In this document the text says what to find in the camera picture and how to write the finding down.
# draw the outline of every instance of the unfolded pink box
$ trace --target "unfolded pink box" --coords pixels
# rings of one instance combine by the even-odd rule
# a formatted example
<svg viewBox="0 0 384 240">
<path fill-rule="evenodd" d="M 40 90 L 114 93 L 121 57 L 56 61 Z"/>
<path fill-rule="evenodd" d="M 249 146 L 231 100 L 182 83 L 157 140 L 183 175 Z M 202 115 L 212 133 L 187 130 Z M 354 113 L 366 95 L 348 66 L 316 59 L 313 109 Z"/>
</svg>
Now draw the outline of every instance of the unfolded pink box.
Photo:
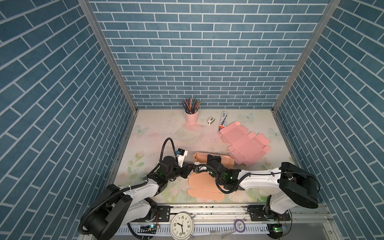
<svg viewBox="0 0 384 240">
<path fill-rule="evenodd" d="M 259 133 L 248 133 L 248 129 L 236 121 L 220 130 L 221 139 L 231 144 L 228 153 L 237 164 L 244 163 L 247 166 L 254 164 L 264 156 L 271 148 L 268 146 L 270 141 Z"/>
</svg>

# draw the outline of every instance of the brick wallpaper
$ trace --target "brick wallpaper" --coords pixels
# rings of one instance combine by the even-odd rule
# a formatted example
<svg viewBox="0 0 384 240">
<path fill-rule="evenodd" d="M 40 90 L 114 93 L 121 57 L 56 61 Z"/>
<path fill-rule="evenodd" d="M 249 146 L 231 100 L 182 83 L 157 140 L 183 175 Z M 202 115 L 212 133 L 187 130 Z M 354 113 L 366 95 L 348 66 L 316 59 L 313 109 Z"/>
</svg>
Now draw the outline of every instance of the brick wallpaper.
<svg viewBox="0 0 384 240">
<path fill-rule="evenodd" d="M 77 239 L 130 116 L 76 0 L 0 1 L 0 239 Z"/>
<path fill-rule="evenodd" d="M 91 0 L 139 108 L 271 108 L 328 0 Z"/>
<path fill-rule="evenodd" d="M 278 110 L 344 239 L 384 239 L 383 12 L 342 0 Z"/>
</svg>

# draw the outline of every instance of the clock face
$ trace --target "clock face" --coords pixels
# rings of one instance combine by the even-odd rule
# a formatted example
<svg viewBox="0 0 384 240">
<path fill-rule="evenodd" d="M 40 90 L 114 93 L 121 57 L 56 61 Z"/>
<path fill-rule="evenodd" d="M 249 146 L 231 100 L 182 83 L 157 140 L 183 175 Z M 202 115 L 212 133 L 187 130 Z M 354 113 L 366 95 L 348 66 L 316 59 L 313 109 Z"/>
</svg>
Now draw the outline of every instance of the clock face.
<svg viewBox="0 0 384 240">
<path fill-rule="evenodd" d="M 186 212 L 176 214 L 170 223 L 171 235 L 176 240 L 188 239 L 193 233 L 193 229 L 192 217 Z"/>
</svg>

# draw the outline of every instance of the white tabletop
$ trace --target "white tabletop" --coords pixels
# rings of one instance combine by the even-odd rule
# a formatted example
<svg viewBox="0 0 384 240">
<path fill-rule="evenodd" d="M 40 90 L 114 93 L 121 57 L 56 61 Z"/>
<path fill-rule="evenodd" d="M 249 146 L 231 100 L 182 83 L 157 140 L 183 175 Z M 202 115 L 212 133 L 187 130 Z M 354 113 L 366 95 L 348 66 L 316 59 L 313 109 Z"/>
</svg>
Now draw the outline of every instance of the white tabletop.
<svg viewBox="0 0 384 240">
<path fill-rule="evenodd" d="M 225 111 L 229 113 L 227 125 L 240 121 L 249 131 L 262 133 L 271 142 L 271 150 L 254 165 L 235 164 L 235 168 L 265 170 L 279 167 L 282 162 L 293 163 L 270 110 Z M 122 187 L 142 182 L 142 177 L 159 161 L 161 147 L 167 137 L 173 139 L 176 150 L 188 151 L 185 162 L 192 163 L 196 152 L 228 155 L 229 145 L 221 140 L 218 133 L 221 113 L 221 109 L 200 109 L 197 124 L 189 125 L 185 122 L 183 110 L 139 110 L 114 183 Z M 209 117 L 216 119 L 212 125 L 207 123 Z M 164 156 L 173 156 L 170 142 L 165 147 Z M 179 177 L 169 182 L 168 187 L 153 199 L 157 203 L 214 202 L 189 196 L 188 188 L 188 179 Z M 264 202 L 268 195 L 268 189 L 248 189 L 227 194 L 222 202 Z"/>
</svg>

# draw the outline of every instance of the pencil holder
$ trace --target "pencil holder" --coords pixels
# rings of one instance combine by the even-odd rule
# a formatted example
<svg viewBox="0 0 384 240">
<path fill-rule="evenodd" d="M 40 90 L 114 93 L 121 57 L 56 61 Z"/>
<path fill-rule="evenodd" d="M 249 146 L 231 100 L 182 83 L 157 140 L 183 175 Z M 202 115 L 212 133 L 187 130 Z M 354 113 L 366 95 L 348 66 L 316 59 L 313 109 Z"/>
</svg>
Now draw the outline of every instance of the pencil holder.
<svg viewBox="0 0 384 240">
<path fill-rule="evenodd" d="M 188 114 L 188 113 L 184 112 L 184 115 L 185 115 L 185 121 L 188 124 L 195 124 L 195 123 L 197 123 L 197 116 L 199 115 L 199 112 L 196 111 L 194 114 Z"/>
</svg>

